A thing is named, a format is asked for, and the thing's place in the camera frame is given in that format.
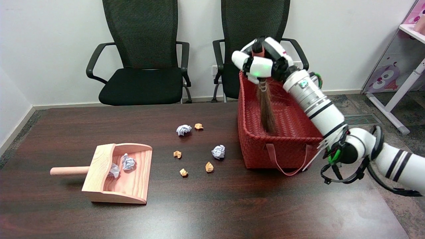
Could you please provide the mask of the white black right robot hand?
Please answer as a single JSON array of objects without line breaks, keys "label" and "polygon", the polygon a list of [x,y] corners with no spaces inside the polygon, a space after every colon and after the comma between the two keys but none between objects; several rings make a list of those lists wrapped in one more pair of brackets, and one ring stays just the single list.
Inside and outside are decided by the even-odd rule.
[{"label": "white black right robot hand", "polygon": [[261,79],[270,77],[285,83],[293,73],[300,70],[282,45],[272,37],[256,38],[241,50],[235,50],[232,62],[256,85]]}]

